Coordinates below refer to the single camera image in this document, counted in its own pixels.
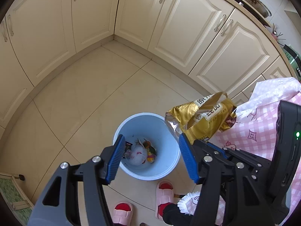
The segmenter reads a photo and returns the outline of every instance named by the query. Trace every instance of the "pot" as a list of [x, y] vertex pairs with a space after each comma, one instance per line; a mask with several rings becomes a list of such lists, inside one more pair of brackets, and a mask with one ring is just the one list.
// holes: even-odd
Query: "pot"
[[260, 0], [245, 0], [253, 6], [264, 18], [272, 16], [270, 10]]

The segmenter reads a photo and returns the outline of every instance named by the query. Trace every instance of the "white fringe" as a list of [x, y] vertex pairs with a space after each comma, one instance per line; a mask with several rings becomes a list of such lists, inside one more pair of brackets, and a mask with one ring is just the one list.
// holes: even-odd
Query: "white fringe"
[[200, 192], [197, 191], [197, 192], [192, 192], [192, 193], [188, 193], [187, 195], [185, 195], [182, 199], [179, 200], [178, 202], [178, 208], [180, 209], [180, 212], [181, 213], [184, 213], [184, 214], [189, 214], [189, 215], [193, 215], [191, 214], [188, 210], [187, 210], [187, 206], [186, 206], [186, 203], [188, 201], [190, 201], [191, 198], [193, 197], [196, 197], [196, 196], [200, 196]]

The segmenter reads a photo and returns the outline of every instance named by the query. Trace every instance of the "black pants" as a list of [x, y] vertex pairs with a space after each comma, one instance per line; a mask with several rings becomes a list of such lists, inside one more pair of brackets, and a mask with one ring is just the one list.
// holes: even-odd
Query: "black pants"
[[177, 204], [170, 204], [163, 210], [163, 221], [168, 225], [173, 226], [189, 226], [192, 215], [187, 215], [180, 212]]

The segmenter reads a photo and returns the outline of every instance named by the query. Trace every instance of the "caster wheel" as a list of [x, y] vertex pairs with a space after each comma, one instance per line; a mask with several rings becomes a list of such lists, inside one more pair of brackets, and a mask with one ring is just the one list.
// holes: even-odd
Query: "caster wheel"
[[25, 181], [25, 177], [24, 177], [24, 175], [22, 175], [22, 174], [19, 174], [19, 179], [20, 179], [21, 181]]

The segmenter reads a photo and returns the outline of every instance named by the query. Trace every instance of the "gold foil package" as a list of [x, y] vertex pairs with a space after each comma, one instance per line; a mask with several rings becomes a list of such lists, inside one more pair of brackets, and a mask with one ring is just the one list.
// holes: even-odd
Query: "gold foil package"
[[236, 121], [236, 106], [224, 92], [175, 106], [166, 112], [165, 123], [178, 140], [185, 133], [189, 142], [207, 142], [217, 130], [225, 131]]

